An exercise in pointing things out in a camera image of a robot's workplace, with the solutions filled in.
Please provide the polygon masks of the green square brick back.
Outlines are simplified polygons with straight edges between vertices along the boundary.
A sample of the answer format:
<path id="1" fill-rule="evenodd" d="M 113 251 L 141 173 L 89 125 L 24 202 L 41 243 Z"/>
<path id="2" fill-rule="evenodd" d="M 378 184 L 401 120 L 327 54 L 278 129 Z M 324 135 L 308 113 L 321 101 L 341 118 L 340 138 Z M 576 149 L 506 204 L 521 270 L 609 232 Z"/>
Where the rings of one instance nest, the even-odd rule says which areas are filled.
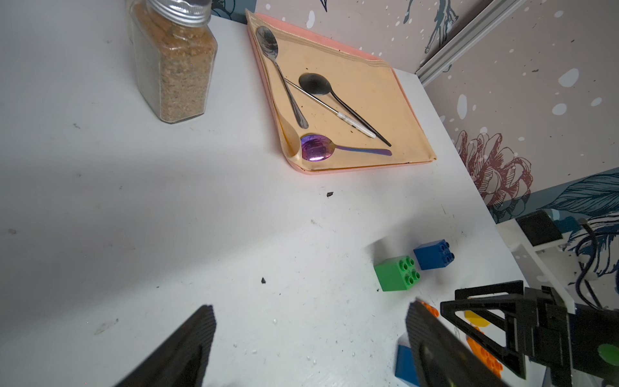
<path id="1" fill-rule="evenodd" d="M 416 285 L 421 274 L 410 256 L 390 258 L 374 266 L 383 292 L 405 291 Z"/>

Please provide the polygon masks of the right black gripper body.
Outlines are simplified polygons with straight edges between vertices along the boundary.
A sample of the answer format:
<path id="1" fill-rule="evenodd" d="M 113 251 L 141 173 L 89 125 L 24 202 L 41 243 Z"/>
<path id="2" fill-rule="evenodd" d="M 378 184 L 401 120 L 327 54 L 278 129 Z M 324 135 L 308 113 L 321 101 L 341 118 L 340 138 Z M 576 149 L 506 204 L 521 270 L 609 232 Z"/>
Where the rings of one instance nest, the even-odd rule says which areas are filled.
<path id="1" fill-rule="evenodd" d="M 533 362 L 550 369 L 555 386 L 574 386 L 575 371 L 618 385 L 618 312 L 577 304 L 569 313 L 553 288 L 526 288 L 535 302 L 532 342 L 526 346 Z"/>

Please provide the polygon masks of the beige tray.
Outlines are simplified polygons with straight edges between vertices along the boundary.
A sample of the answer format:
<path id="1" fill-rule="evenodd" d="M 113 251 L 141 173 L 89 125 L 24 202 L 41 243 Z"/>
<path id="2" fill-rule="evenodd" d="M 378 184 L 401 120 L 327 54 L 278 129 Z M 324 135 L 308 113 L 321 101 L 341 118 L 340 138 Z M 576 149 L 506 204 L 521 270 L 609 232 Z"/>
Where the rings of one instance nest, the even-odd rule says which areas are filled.
<path id="1" fill-rule="evenodd" d="M 248 11 L 246 17 L 281 151 L 291 166 L 304 173 L 318 174 L 436 160 L 414 109 L 387 62 L 267 15 Z M 337 96 L 392 146 L 378 137 L 367 137 L 311 98 L 293 90 L 291 95 L 298 101 L 309 123 L 307 129 L 301 128 L 293 114 L 283 80 L 287 78 L 297 83 L 305 73 L 324 76 Z M 332 96 L 324 95 L 322 100 L 352 117 Z M 325 135 L 336 145 L 345 147 L 388 149 L 393 155 L 336 150 L 325 161 L 305 161 L 301 156 L 301 137 L 308 134 Z"/>

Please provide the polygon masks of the black spoon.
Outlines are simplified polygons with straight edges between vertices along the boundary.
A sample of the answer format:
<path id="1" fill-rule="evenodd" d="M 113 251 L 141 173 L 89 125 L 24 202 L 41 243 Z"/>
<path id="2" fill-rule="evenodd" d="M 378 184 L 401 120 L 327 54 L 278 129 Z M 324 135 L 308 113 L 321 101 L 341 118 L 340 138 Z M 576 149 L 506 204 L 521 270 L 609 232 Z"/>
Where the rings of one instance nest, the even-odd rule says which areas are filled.
<path id="1" fill-rule="evenodd" d="M 304 91 L 312 95 L 327 95 L 330 94 L 339 105 L 341 105 L 348 113 L 352 115 L 360 124 L 367 127 L 369 131 L 375 134 L 381 141 L 391 147 L 391 143 L 383 137 L 371 124 L 369 124 L 362 116 L 354 111 L 348 104 L 345 103 L 337 94 L 333 91 L 330 82 L 320 74 L 305 73 L 299 77 L 299 85 Z"/>

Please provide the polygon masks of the orange brick centre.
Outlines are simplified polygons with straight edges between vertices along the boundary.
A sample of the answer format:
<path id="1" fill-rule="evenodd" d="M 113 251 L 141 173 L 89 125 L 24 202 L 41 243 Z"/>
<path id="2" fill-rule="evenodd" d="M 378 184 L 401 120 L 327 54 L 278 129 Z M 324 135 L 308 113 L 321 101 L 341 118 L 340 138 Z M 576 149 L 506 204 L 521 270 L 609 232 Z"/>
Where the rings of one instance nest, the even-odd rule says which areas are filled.
<path id="1" fill-rule="evenodd" d="M 438 310 L 436 308 L 434 308 L 433 306 L 424 303 L 423 301 L 421 301 L 422 305 L 425 306 L 425 308 L 428 309 L 428 311 L 430 311 L 430 313 L 438 319 L 438 317 L 440 316 L 440 313 L 438 312 Z M 469 311 L 466 311 L 466 316 L 468 316 L 469 314 L 472 316 L 474 313 Z M 473 327 L 478 330 L 479 332 L 483 333 L 479 327 L 475 324 L 473 324 Z M 499 379 L 501 379 L 501 372 L 503 370 L 503 365 L 493 356 L 491 355 L 488 351 L 486 351 L 485 349 L 482 348 L 482 346 L 480 346 L 473 338 L 471 338 L 470 336 L 467 336 L 467 344 L 469 346 L 469 348 L 472 350 L 473 354 L 482 362 L 485 364 L 485 366 L 492 372 L 494 373 Z"/>

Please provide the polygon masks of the yellow brick right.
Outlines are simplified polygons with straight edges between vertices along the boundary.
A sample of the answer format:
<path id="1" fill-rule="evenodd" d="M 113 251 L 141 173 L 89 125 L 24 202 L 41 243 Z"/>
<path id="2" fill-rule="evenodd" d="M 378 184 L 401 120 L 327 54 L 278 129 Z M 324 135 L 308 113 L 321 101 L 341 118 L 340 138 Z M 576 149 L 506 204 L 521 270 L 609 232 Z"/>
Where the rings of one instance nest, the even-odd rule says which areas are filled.
<path id="1" fill-rule="evenodd" d="M 465 319 L 467 319 L 467 321 L 470 322 L 470 324 L 472 324 L 475 327 L 482 328 L 482 327 L 488 327 L 490 325 L 490 322 L 488 320 L 482 318 L 481 316 L 479 316 L 473 311 L 465 311 L 464 317 Z"/>

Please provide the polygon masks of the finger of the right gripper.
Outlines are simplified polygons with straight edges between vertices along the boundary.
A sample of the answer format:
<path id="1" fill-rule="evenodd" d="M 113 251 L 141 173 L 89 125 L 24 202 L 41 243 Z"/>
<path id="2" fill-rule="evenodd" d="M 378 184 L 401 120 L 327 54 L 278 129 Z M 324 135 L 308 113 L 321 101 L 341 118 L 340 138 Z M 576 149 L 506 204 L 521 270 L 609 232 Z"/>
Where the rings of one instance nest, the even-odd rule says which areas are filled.
<path id="1" fill-rule="evenodd" d="M 488 338 L 456 314 L 471 311 L 504 332 L 504 345 Z M 475 340 L 516 376 L 526 378 L 526 356 L 535 354 L 537 304 L 526 296 L 523 281 L 460 289 L 455 299 L 440 304 L 440 314 Z"/>

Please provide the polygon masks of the thin white straw stick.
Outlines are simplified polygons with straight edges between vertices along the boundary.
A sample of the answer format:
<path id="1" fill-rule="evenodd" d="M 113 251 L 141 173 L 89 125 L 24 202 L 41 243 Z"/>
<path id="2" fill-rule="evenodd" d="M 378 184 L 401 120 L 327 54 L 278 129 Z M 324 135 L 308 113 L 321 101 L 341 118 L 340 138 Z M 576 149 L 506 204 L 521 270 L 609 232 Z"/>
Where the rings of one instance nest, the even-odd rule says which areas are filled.
<path id="1" fill-rule="evenodd" d="M 341 119 L 343 122 L 349 124 L 350 126 L 354 127 L 356 130 L 358 130 L 359 132 L 363 133 L 364 135 L 366 135 L 367 137 L 371 138 L 371 139 L 375 139 L 377 138 L 377 135 L 374 134 L 373 132 L 371 132 L 369 129 L 367 129 L 367 127 L 365 127 L 362 124 L 358 124 L 358 122 L 354 121 L 352 118 L 350 118 L 349 116 L 347 116 L 346 114 L 343 114 L 339 111 L 337 111 L 336 109 L 332 108 L 331 106 L 327 105 L 326 103 L 324 103 L 322 100 L 318 99 L 317 97 L 314 97 L 314 95 L 309 94 L 308 92 L 304 91 L 301 87 L 299 87 L 298 85 L 294 84 L 293 82 L 291 82 L 289 79 L 285 79 L 285 82 L 288 85 L 291 85 L 293 88 L 295 88 L 297 91 L 303 93 L 304 95 L 306 95 L 306 97 L 311 98 L 313 101 L 315 101 L 317 104 L 319 104 L 320 106 L 324 107 L 325 109 L 327 109 L 328 111 L 330 111 L 331 113 L 333 113 L 334 115 L 336 115 L 339 119 Z"/>

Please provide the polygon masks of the glass spice shaker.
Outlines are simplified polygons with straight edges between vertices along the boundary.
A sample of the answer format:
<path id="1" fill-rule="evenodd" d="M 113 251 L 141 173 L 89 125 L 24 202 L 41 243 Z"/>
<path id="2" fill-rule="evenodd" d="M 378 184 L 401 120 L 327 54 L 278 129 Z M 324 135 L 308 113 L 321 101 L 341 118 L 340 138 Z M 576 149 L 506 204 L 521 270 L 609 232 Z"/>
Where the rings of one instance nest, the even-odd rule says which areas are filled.
<path id="1" fill-rule="evenodd" d="M 209 29 L 211 1 L 132 1 L 138 90 L 167 124 L 205 112 L 218 51 Z"/>

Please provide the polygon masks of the purple spoon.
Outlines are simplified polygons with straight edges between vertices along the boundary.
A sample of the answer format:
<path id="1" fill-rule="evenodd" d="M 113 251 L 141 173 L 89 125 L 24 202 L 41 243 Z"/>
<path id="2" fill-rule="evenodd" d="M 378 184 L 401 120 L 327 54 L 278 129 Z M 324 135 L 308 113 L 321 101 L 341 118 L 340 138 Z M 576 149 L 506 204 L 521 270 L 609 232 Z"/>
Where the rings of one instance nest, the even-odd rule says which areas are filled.
<path id="1" fill-rule="evenodd" d="M 381 148 L 352 148 L 336 145 L 325 135 L 308 134 L 301 137 L 301 156 L 305 161 L 319 162 L 330 158 L 336 150 L 353 153 L 368 153 L 381 156 L 392 156 L 388 149 Z"/>

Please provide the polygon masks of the blue square brick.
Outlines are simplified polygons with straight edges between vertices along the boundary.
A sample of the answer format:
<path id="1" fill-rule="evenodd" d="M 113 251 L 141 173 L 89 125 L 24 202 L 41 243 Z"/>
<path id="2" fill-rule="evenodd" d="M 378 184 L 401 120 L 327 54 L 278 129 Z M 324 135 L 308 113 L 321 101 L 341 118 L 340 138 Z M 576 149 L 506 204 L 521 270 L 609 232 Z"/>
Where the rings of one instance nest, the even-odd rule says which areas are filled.
<path id="1" fill-rule="evenodd" d="M 446 240 L 424 243 L 414 249 L 414 255 L 421 270 L 442 269 L 455 259 Z"/>
<path id="2" fill-rule="evenodd" d="M 394 375 L 408 386 L 419 387 L 417 370 L 410 347 L 398 345 Z"/>

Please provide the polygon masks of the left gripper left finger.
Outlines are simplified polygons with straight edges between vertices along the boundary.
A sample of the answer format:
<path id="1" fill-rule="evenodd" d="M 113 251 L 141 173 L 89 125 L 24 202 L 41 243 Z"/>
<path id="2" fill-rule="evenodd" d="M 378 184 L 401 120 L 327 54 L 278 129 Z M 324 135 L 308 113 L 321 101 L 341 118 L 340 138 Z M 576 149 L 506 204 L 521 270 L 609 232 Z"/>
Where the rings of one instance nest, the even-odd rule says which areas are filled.
<path id="1" fill-rule="evenodd" d="M 217 323 L 212 306 L 201 306 L 119 386 L 201 386 Z"/>

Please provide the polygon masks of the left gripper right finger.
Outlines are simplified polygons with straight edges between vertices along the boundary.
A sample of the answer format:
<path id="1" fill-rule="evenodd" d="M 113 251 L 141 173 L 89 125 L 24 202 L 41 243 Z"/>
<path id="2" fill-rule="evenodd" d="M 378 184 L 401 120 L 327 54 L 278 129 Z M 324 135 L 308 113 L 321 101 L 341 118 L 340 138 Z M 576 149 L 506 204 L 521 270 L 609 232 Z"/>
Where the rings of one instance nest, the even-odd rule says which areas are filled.
<path id="1" fill-rule="evenodd" d="M 420 386 L 505 385 L 419 299 L 409 305 L 406 329 Z"/>

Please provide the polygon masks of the blue square brick back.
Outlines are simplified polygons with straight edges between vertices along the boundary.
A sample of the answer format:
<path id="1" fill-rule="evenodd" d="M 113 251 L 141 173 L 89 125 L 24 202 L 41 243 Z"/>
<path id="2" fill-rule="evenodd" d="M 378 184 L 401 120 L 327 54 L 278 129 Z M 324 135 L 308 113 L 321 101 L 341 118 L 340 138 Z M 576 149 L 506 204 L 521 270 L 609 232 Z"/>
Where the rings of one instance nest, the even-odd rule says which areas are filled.
<path id="1" fill-rule="evenodd" d="M 421 270 L 442 269 L 455 259 L 446 240 L 424 243 L 414 249 L 414 255 Z"/>

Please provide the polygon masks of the blue square brick centre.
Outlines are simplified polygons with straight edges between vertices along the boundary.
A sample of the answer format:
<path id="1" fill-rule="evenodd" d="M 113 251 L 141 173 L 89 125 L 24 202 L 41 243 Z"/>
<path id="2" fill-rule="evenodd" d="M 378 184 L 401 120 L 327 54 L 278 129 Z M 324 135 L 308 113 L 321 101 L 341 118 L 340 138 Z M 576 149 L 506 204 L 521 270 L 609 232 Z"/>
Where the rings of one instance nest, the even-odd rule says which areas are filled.
<path id="1" fill-rule="evenodd" d="M 417 370 L 410 347 L 398 345 L 394 375 L 408 386 L 419 387 Z"/>

